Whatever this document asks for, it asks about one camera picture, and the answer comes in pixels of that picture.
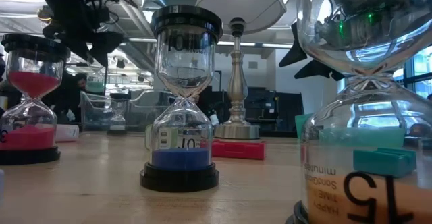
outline table surface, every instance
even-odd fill
[[[83,134],[59,144],[59,161],[1,167],[0,223],[284,223],[300,200],[300,149],[293,138],[264,140],[264,161],[213,158],[216,188],[162,193],[140,185],[143,137]]]

